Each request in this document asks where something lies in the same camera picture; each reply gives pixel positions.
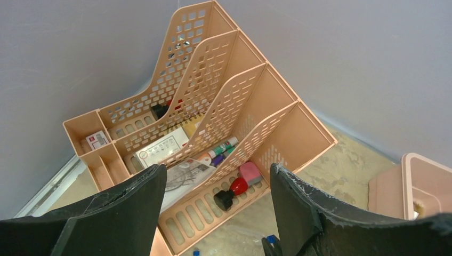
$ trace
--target divider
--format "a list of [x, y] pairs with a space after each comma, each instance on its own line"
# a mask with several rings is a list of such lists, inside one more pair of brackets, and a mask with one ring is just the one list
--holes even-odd
[[121, 154], [139, 150], [163, 137], [171, 126], [207, 110], [221, 88], [222, 76], [236, 36], [235, 30], [211, 37], [199, 44], [169, 110], [155, 123], [118, 139], [117, 147]]
[[228, 176], [231, 172], [239, 168], [242, 164], [251, 159], [253, 154], [264, 143], [265, 139], [278, 127], [281, 120], [295, 107], [296, 101], [292, 102], [285, 108], [273, 113], [264, 120], [260, 121], [256, 127], [254, 127], [250, 133], [236, 145], [234, 151], [217, 167], [216, 171], [202, 184], [194, 188], [190, 193], [180, 199], [177, 204], [184, 203], [185, 201], [196, 196], [200, 191], [206, 189], [206, 187], [214, 184], [215, 182]]
[[229, 16], [216, 2], [205, 2], [178, 9], [162, 44], [159, 58], [149, 87], [142, 93], [101, 109], [101, 116], [108, 129], [130, 121], [146, 111], [149, 106], [165, 105], [176, 92], [198, 44], [210, 37], [237, 29]]
[[[157, 104], [169, 104], [159, 120], [151, 111]], [[169, 168], [231, 136], [239, 144], [211, 177], [160, 215], [159, 226], [176, 254], [268, 192], [270, 163], [297, 172], [337, 143], [216, 1], [187, 6], [173, 15], [151, 84], [143, 93], [63, 125], [102, 191], [140, 171], [140, 164], [132, 162], [136, 151], [199, 113], [205, 115], [187, 145], [161, 163]], [[110, 143], [91, 150], [84, 139], [98, 131]], [[264, 180], [234, 198], [231, 211], [218, 211], [212, 198], [215, 191], [226, 188], [246, 161], [257, 165]], [[199, 218], [202, 215], [198, 202], [210, 205], [206, 211], [212, 219], [204, 219], [203, 227], [195, 227], [191, 219], [191, 207]], [[190, 234], [189, 229], [182, 230], [184, 216], [193, 229]], [[182, 243], [171, 236], [171, 225], [164, 227], [170, 219], [185, 233]]]

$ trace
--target floor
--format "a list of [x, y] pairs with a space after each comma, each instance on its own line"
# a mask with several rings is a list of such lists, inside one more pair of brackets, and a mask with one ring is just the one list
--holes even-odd
[[[330, 128], [338, 145], [313, 162], [298, 176], [334, 195], [367, 209], [368, 183], [395, 164], [367, 146]], [[88, 171], [83, 172], [50, 208], [56, 209], [97, 193]], [[214, 230], [183, 256], [196, 248], [201, 255], [263, 255], [260, 239], [278, 235], [271, 195], [267, 194]]]

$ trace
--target gray wall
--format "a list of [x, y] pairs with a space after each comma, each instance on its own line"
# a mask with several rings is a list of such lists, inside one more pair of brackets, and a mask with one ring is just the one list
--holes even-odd
[[177, 1], [3, 1], [0, 219], [74, 155], [62, 122], [149, 79]]
[[317, 115], [452, 166], [452, 1], [220, 3]]

